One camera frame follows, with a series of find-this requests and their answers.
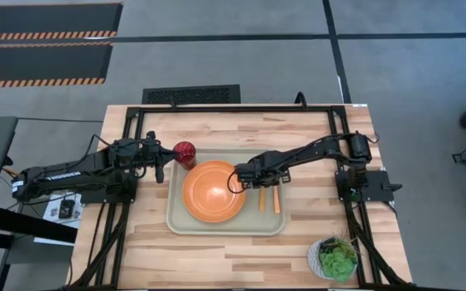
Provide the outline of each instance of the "floor mat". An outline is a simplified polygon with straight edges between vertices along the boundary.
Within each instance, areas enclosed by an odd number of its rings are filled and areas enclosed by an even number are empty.
[[[115,36],[121,3],[0,6],[0,40]]]
[[[0,87],[102,84],[112,43],[1,44]]]
[[[142,104],[242,103],[240,85],[143,89]]]

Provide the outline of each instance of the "potted plant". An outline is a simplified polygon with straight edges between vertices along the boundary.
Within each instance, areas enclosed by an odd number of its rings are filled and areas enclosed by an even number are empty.
[[[357,267],[357,254],[349,241],[331,237],[311,246],[308,265],[321,278],[344,282]]]

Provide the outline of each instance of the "beige tray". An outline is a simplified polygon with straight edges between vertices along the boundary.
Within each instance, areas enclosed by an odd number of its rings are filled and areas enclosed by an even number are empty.
[[[247,162],[261,154],[263,150],[197,150],[197,163],[222,160],[235,165]],[[203,222],[186,209],[181,194],[184,178],[188,171],[177,162],[173,163],[168,190],[167,224],[176,234],[206,235],[275,235],[285,225],[285,186],[278,186],[280,213],[274,212],[273,189],[265,189],[265,211],[259,210],[260,189],[246,190],[246,200],[242,209],[225,222]]]

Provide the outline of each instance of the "green plant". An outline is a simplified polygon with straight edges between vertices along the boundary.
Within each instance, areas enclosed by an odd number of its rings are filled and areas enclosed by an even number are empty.
[[[340,238],[329,238],[321,243],[319,259],[323,273],[340,282],[348,280],[357,265],[355,250]]]

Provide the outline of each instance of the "white label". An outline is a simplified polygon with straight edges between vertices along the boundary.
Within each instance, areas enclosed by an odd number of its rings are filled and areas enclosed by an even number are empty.
[[[55,179],[64,179],[64,178],[69,178],[69,177],[75,177],[77,175],[80,175],[80,172],[73,172],[73,173],[67,173],[67,174],[62,174],[62,175],[56,175],[52,177],[46,178],[48,181],[53,181]]]

